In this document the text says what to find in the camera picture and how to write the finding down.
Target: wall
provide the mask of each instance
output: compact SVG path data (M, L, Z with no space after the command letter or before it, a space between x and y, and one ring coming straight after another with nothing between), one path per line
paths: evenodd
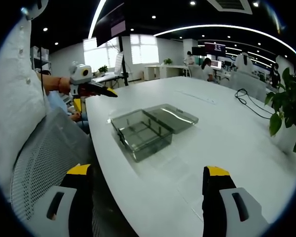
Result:
M157 43L159 51L159 63L163 63L163 60L171 58L173 65L183 64L184 52L182 42L158 38Z
M183 57L186 58L187 52L192 52L192 47L197 47L197 40L194 39L184 39L183 40Z
M143 79L146 65L156 65L163 63L166 58L171 58L173 64L183 64L183 43L174 40L157 38L159 63L133 64L130 45L130 37L122 37L126 71L129 72L128 81ZM54 76L69 76L69 66L72 61L84 63L83 43L78 43L67 48L52 53L50 56L52 74Z
M69 67L73 61L84 64L83 44L77 43L58 50L49 56L53 76L69 77Z

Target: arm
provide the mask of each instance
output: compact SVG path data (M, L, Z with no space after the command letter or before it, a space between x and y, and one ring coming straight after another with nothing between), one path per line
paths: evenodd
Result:
M39 80L41 79L41 74L37 73L37 77ZM52 91L58 90L61 93L69 94L70 92L70 79L69 78L61 78L61 77L53 77L50 75L42 75L43 78L43 86L45 90Z

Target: computer monitor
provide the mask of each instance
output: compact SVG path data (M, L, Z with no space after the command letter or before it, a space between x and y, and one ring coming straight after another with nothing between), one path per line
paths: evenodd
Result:
M231 67L231 62L229 61L224 61L225 66Z
M211 68L216 69L216 70L222 69L222 62L221 61L212 60Z
M204 47L192 47L192 55L206 56Z
M205 43L205 52L206 54L211 54L215 56L226 56L226 49L224 44L219 43Z

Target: white chair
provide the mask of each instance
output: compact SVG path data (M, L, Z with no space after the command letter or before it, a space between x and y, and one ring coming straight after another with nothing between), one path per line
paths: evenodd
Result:
M243 88L248 92L249 96L262 102L265 100L266 84L253 74L242 71L232 72L230 77L230 88L234 90L240 90Z
M191 65L188 67L190 75L192 78L196 78L196 79L203 79L203 70L200 66L196 66L196 65Z

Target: desk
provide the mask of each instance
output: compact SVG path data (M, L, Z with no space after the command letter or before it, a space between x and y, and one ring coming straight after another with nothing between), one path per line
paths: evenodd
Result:
M266 220L275 221L296 186L296 156L288 158L271 143L268 120L243 106L234 90L175 77L116 91L118 98L86 99L88 120L105 180L140 237L202 236L206 165L228 170L235 185L244 187L261 204ZM164 103L191 113L199 122L174 135L167 148L133 162L112 136L112 125L107 122L110 114ZM259 113L269 116L262 110Z
M188 70L188 67L181 65L145 66L144 77L145 80L177 77L182 69Z

